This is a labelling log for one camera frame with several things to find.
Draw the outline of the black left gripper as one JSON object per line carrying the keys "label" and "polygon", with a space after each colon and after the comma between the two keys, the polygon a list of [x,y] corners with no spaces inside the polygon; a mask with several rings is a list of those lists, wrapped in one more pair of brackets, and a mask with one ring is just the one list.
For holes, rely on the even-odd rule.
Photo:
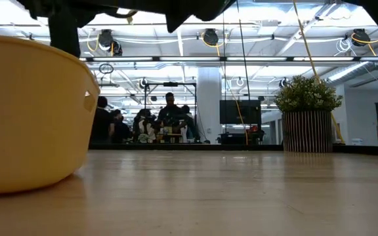
{"label": "black left gripper", "polygon": [[27,9],[32,18],[49,18],[50,46],[79,58],[81,50],[77,33],[77,22],[70,12],[97,15],[107,14],[115,18],[129,18],[137,10],[118,13],[118,6],[101,3],[98,0],[16,0]]}

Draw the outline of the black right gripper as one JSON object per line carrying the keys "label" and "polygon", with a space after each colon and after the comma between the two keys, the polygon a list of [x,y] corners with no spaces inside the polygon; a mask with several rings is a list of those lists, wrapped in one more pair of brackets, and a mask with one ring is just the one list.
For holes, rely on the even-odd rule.
{"label": "black right gripper", "polygon": [[173,33],[189,17],[207,22],[214,20],[236,0],[170,0],[165,13],[167,31]]}

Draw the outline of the yellow plastic basket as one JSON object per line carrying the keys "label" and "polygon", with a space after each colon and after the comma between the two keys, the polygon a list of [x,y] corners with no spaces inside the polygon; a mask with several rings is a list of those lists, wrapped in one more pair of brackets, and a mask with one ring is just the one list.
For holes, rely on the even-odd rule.
{"label": "yellow plastic basket", "polygon": [[75,56],[0,35],[0,193],[55,184],[83,165],[99,93]]}

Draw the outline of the long ceiling light strip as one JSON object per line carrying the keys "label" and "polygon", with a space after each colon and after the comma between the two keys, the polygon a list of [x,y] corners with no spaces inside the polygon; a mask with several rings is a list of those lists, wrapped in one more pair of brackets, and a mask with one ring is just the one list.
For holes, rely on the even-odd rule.
{"label": "long ceiling light strip", "polygon": [[[145,57],[86,57],[82,62],[308,62],[305,56],[145,56]],[[313,56],[313,62],[378,62],[378,56]]]}

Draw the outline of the white pillar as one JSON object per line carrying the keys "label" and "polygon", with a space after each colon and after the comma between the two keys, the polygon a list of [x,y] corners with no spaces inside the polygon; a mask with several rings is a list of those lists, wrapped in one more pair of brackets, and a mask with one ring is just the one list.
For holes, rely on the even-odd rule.
{"label": "white pillar", "polygon": [[198,128],[201,140],[216,144],[221,133],[220,100],[221,73],[219,68],[198,68],[197,104]]}

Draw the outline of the person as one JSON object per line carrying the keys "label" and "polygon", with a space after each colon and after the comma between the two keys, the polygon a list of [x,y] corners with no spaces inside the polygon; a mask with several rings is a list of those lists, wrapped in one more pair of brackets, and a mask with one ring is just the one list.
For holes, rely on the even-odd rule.
{"label": "person", "polygon": [[165,95],[166,106],[159,111],[158,122],[161,127],[170,127],[172,134],[181,134],[181,128],[185,125],[183,111],[175,104],[174,94],[168,92]]}
{"label": "person", "polygon": [[154,128],[156,117],[151,114],[149,109],[141,109],[133,122],[133,138],[136,143],[152,144],[156,139]]}
{"label": "person", "polygon": [[114,133],[112,135],[112,142],[115,144],[125,143],[131,136],[129,127],[123,122],[123,116],[119,109],[112,112],[114,119]]}
{"label": "person", "polygon": [[190,108],[187,105],[183,105],[181,107],[182,111],[186,114],[186,124],[187,124],[187,131],[186,131],[186,138],[191,142],[197,142],[199,140],[198,130],[194,123],[193,115],[190,113]]}
{"label": "person", "polygon": [[94,114],[93,126],[91,130],[90,143],[109,142],[114,133],[114,120],[110,112],[106,109],[108,100],[105,96],[99,96]]}

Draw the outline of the black monitor screen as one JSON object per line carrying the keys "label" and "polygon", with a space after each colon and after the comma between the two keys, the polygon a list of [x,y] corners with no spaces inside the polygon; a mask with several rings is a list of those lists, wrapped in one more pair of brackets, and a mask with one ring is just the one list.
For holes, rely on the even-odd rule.
{"label": "black monitor screen", "polygon": [[221,100],[220,124],[259,125],[261,103],[259,100]]}

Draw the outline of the black background cart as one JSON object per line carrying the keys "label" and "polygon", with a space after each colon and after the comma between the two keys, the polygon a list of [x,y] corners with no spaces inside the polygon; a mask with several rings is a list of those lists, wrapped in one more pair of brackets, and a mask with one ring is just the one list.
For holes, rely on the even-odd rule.
{"label": "black background cart", "polygon": [[260,145],[263,142],[265,131],[258,126],[243,127],[239,132],[225,132],[220,134],[220,144],[224,145]]}

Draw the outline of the potted plant in striped pot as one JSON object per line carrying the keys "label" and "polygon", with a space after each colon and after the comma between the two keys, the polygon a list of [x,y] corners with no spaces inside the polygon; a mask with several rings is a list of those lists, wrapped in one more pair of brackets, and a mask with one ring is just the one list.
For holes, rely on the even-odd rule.
{"label": "potted plant in striped pot", "polygon": [[294,76],[276,95],[282,113],[283,148],[301,153],[333,151],[332,115],[343,97],[317,77]]}

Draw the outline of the black background rig frame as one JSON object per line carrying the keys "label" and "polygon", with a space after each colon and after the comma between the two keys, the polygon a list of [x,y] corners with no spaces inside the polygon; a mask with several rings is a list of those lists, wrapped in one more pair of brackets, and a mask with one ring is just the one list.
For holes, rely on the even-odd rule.
{"label": "black background rig frame", "polygon": [[[179,96],[181,97],[187,97],[189,95],[191,95],[193,97],[193,102],[191,104],[178,104],[176,103],[175,101],[175,104],[181,109],[181,107],[183,105],[187,105],[189,106],[190,108],[190,113],[193,115],[193,118],[194,118],[194,123],[196,125],[196,128],[198,130],[198,122],[196,121],[196,116],[197,116],[197,108],[198,108],[198,104],[197,104],[197,84],[196,83],[179,83],[179,82],[175,82],[175,81],[168,81],[168,82],[162,82],[162,83],[149,83],[147,82],[146,84],[146,88],[143,89],[143,95],[144,95],[144,109],[146,109],[148,107],[148,102],[147,102],[147,99],[149,97],[152,97],[152,96],[160,96],[160,94],[154,94],[154,91],[158,88],[158,87],[164,87],[164,88],[175,88],[175,87],[183,87],[185,88],[189,94],[177,94],[175,92],[172,92],[172,91],[169,91],[169,92],[172,92],[174,94],[174,98],[177,98]],[[167,94],[168,92],[166,92],[165,94],[162,94],[162,97],[165,99],[165,95]],[[166,101],[163,105],[159,105],[160,106],[160,109],[159,111],[164,108],[166,106]],[[185,125],[181,128],[181,134],[172,134],[171,133],[171,128],[170,127],[161,127],[160,123],[158,122],[158,115],[159,115],[159,112],[157,114],[157,119],[156,119],[156,123],[157,123],[157,126],[158,126],[158,131],[161,135],[163,136],[172,136],[172,135],[175,135],[175,136],[180,136],[181,140],[183,143],[188,143],[190,142],[187,138],[186,138],[186,131],[187,131],[187,124],[186,124],[186,114],[183,112],[183,119],[184,119],[184,122],[185,122]]]}

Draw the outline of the black aluminium table frame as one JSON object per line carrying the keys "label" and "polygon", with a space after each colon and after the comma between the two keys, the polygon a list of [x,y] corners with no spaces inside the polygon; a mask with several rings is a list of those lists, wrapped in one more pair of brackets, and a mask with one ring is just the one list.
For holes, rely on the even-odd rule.
{"label": "black aluminium table frame", "polygon": [[[89,150],[283,151],[282,145],[216,144],[89,144]],[[378,146],[334,145],[334,153],[378,156]]]}

